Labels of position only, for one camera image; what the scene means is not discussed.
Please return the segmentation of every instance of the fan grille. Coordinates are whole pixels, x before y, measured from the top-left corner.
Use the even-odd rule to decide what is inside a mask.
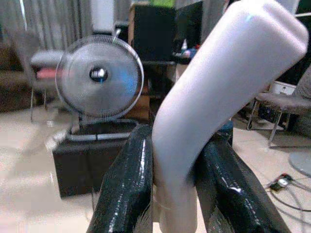
[[[56,87],[74,111],[108,121],[125,115],[135,105],[143,79],[141,61],[128,44],[96,35],[78,40],[62,56]]]

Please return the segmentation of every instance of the fan hub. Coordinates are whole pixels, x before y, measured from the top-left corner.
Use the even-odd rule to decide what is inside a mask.
[[[93,67],[89,72],[89,77],[97,83],[102,83],[108,78],[108,72],[102,67]]]

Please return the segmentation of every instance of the white tile floor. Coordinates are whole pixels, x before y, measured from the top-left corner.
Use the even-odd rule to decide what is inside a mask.
[[[69,125],[68,115],[35,111],[32,124],[29,110],[0,114],[0,232],[1,233],[84,233],[92,216],[91,195],[61,200],[52,158],[52,135]],[[59,123],[43,124],[43,119]],[[268,149],[269,132],[246,131],[245,124],[235,121],[234,149],[250,166],[262,185],[286,172],[311,187],[311,178],[300,174],[288,163],[289,153],[311,149]],[[277,135],[276,144],[311,144],[300,136]],[[311,193],[292,187],[303,208],[311,209]],[[279,198],[296,205],[293,198],[282,191]],[[293,233],[302,231],[301,213],[272,198],[281,216]],[[311,213],[304,213],[304,232],[311,232]],[[159,233],[158,224],[154,232]],[[197,233],[205,233],[202,214],[198,208]]]

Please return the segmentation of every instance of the white container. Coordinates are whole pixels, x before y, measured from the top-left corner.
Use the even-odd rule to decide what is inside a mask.
[[[295,85],[274,81],[269,88],[269,92],[282,95],[291,95],[296,89]]]
[[[155,118],[156,203],[164,233],[194,233],[191,168],[210,137],[307,52],[307,29],[273,0],[232,4]]]

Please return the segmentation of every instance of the chair leg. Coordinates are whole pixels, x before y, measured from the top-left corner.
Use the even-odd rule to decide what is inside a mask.
[[[30,121],[33,123],[33,113],[34,113],[34,88],[31,88],[31,100],[30,100]]]
[[[44,103],[43,103],[44,109],[47,110],[47,90],[44,90]]]
[[[248,123],[247,123],[247,127],[246,127],[247,130],[250,130],[250,129],[251,129],[250,126],[251,126],[251,124],[252,124],[252,118],[253,118],[253,116],[254,116],[254,112],[255,112],[255,110],[256,110],[257,105],[258,105],[258,101],[256,100],[255,103],[254,103],[254,107],[253,107],[253,110],[252,110],[252,114],[251,114],[251,116],[249,117],[249,120],[248,120]]]
[[[276,119],[276,122],[274,124],[273,130],[272,130],[272,132],[270,134],[270,138],[269,138],[269,142],[268,142],[268,147],[271,147],[271,143],[272,143],[272,140],[274,138],[274,135],[276,134],[276,129],[277,129],[277,126],[278,126],[278,124],[279,124],[279,122],[281,120],[281,117],[282,117],[282,112],[280,112],[279,117]]]
[[[290,124],[291,114],[288,113],[286,117],[286,127],[285,130],[288,130],[289,124]]]

